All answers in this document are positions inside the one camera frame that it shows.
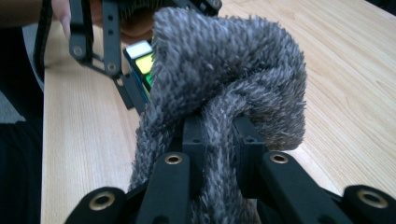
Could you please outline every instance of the human hand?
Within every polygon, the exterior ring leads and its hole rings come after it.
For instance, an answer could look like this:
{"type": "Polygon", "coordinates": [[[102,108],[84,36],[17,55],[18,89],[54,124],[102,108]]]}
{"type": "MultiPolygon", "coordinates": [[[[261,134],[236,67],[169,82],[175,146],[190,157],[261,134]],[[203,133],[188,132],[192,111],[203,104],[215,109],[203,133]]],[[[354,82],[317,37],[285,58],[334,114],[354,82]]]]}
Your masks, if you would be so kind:
{"type": "MultiPolygon", "coordinates": [[[[55,17],[61,22],[64,34],[70,37],[70,3],[69,0],[51,0],[52,10],[55,17]]],[[[92,23],[100,27],[103,26],[103,9],[101,0],[90,0],[92,23]]],[[[154,9],[140,9],[128,21],[120,23],[121,40],[127,44],[149,39],[152,37],[152,25],[154,23],[152,15],[154,9]]]]}

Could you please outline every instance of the wood grain surface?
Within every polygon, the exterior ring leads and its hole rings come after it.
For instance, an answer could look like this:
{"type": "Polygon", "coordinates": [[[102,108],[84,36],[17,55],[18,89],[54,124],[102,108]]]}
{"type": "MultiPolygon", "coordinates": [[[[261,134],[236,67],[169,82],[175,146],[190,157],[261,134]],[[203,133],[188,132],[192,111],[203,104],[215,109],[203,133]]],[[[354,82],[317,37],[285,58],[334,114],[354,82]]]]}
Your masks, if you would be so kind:
{"type": "MultiPolygon", "coordinates": [[[[396,17],[362,0],[226,0],[219,15],[278,21],[299,43],[306,133],[289,154],[319,185],[396,197],[396,17]]],[[[94,189],[127,190],[139,118],[109,78],[71,58],[59,23],[46,66],[42,222],[52,224],[94,189]]]]}

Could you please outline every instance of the person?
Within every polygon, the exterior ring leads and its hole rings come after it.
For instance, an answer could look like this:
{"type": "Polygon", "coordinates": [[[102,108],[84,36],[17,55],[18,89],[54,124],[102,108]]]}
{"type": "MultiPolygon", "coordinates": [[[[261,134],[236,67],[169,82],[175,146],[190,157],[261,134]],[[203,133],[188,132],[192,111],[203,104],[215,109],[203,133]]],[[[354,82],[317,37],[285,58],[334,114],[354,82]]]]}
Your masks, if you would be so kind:
{"type": "MultiPolygon", "coordinates": [[[[0,91],[25,118],[0,124],[1,223],[40,223],[43,92],[26,55],[22,26],[38,22],[43,0],[0,0],[0,91]]],[[[92,22],[102,25],[101,0],[90,0],[92,22]]],[[[70,36],[69,0],[51,0],[54,19],[70,36]]],[[[121,39],[152,36],[154,9],[137,11],[120,25],[121,39]]]]}

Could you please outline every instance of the dark clothing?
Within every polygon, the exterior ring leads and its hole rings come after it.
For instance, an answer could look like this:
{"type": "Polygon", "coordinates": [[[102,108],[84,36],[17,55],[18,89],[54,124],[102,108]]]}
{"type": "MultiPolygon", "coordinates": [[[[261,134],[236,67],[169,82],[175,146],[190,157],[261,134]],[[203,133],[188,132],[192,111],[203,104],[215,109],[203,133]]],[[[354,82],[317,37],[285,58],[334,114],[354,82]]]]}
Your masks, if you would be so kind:
{"type": "Polygon", "coordinates": [[[44,95],[21,28],[0,29],[0,91],[26,119],[0,124],[0,222],[40,223],[44,95]]]}

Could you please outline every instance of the gray fluffy cloth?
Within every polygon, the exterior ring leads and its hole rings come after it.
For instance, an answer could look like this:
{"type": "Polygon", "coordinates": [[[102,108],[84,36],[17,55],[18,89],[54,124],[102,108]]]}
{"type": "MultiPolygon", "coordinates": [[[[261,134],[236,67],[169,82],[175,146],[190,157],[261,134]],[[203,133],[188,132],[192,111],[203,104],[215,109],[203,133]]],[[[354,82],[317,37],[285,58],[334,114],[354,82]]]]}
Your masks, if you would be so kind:
{"type": "Polygon", "coordinates": [[[200,109],[207,146],[192,223],[258,223],[236,183],[233,119],[250,117],[269,149],[294,149],[304,135],[304,55],[278,24],[208,18],[164,8],[154,24],[151,100],[141,117],[130,189],[149,179],[179,122],[200,109]]]}

